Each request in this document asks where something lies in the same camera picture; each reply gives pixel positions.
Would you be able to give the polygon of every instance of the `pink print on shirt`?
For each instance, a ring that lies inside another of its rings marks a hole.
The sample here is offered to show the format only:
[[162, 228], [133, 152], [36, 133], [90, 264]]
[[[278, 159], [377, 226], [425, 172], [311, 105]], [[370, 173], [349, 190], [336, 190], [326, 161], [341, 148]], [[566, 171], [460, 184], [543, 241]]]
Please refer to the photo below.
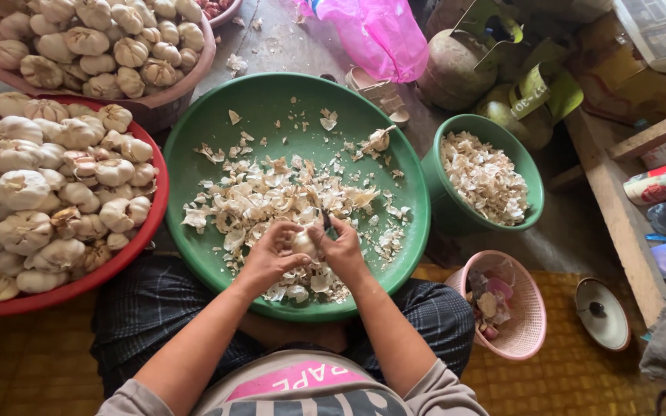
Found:
[[305, 361], [239, 384], [225, 401], [234, 401], [254, 394], [331, 386], [363, 380], [366, 378], [347, 369], [317, 361]]

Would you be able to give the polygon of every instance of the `yellow mat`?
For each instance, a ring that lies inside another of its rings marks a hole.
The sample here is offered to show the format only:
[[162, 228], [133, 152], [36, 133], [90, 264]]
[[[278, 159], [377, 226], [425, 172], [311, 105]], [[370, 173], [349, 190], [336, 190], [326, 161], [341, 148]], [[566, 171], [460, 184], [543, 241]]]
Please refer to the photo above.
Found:
[[[414, 278], [444, 281], [454, 270], [421, 264]], [[492, 416], [652, 416], [664, 384], [639, 374], [639, 345], [606, 352], [574, 314], [577, 274], [532, 272], [548, 332], [527, 361], [508, 361], [475, 346], [462, 381]], [[627, 288], [613, 288], [632, 327], [644, 325]], [[26, 315], [0, 317], [0, 416], [88, 416], [101, 404], [89, 320], [96, 293]]]

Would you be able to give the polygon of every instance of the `cardboard box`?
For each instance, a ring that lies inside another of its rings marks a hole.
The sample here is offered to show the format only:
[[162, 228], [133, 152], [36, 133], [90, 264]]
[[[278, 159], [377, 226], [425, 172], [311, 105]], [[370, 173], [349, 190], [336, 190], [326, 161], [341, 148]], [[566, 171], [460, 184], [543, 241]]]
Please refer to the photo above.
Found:
[[585, 111], [629, 125], [666, 118], [666, 75], [649, 68], [615, 13], [584, 26], [575, 40], [566, 65], [585, 93]]

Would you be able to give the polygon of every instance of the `plaid pants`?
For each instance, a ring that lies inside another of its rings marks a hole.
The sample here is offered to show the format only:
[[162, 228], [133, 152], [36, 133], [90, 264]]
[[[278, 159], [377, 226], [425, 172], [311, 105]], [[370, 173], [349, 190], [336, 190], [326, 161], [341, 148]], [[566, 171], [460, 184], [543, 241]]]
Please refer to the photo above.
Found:
[[[99, 291], [92, 319], [91, 355], [98, 362], [104, 397], [111, 397], [171, 337], [197, 316], [215, 295], [180, 258], [146, 256], [133, 261]], [[440, 283], [409, 279], [392, 299], [436, 355], [461, 376], [474, 338], [474, 316], [467, 301]], [[362, 366], [380, 383], [384, 378], [360, 318], [347, 328], [341, 355]], [[280, 349], [324, 349], [293, 343]], [[236, 331], [210, 385], [270, 352]]]

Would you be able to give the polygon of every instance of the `gray sweatshirt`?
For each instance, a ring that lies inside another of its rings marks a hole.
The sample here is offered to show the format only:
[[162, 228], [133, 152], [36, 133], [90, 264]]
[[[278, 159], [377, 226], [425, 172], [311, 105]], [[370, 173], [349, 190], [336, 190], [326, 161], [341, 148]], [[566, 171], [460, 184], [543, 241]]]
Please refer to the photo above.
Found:
[[[102, 404], [98, 416], [173, 416], [136, 380]], [[400, 398], [353, 361], [289, 350], [228, 374], [197, 401], [192, 416], [488, 416], [474, 392], [441, 360]]]

